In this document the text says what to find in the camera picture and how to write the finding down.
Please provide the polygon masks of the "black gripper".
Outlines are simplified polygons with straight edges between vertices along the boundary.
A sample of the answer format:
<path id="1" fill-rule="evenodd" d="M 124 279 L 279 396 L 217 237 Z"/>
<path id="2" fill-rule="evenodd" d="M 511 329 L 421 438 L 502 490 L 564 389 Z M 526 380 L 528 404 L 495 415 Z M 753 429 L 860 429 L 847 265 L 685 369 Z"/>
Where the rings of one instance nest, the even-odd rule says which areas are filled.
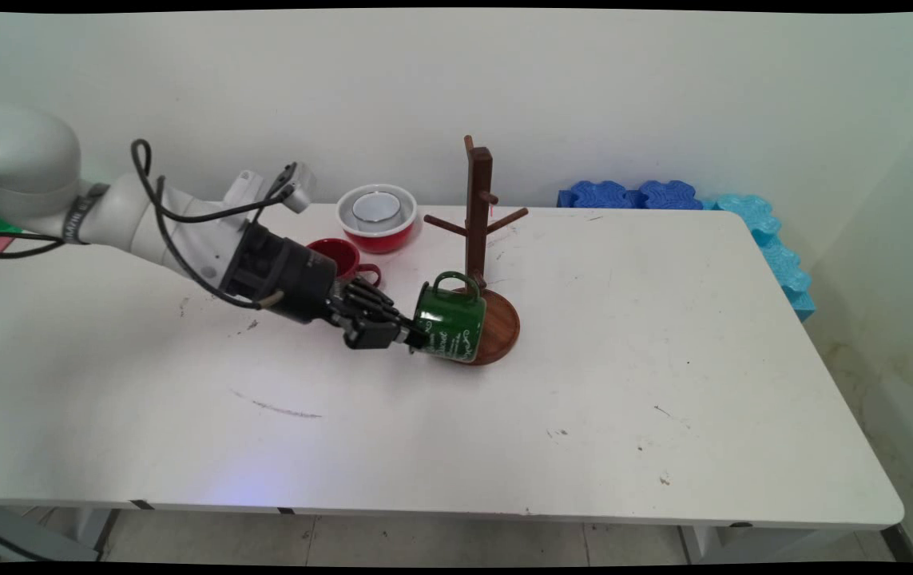
<path id="1" fill-rule="evenodd" d="M 307 324 L 328 318 L 328 300 L 336 280 L 336 264 L 293 240 L 249 223 L 221 281 L 221 290 L 254 303 L 281 295 L 266 307 L 272 313 Z M 387 349 L 401 343 L 421 350 L 428 343 L 426 331 L 403 315 L 363 276 L 336 281 L 336 325 L 353 350 Z"/>

